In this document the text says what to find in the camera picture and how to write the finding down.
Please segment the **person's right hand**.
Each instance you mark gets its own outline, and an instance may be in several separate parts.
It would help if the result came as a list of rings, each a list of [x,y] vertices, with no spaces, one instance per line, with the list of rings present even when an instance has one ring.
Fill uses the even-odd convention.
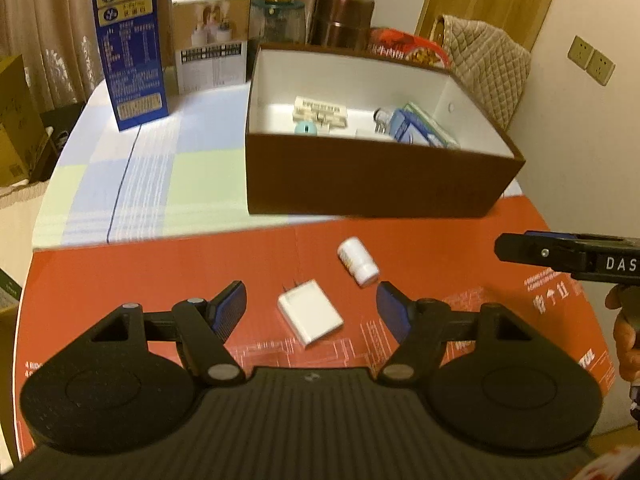
[[[613,327],[616,356],[620,364],[620,377],[625,382],[635,382],[639,379],[640,360],[639,350],[636,348],[637,332],[628,323],[623,307],[620,303],[620,285],[614,286],[605,298],[605,307],[616,310],[617,316]]]

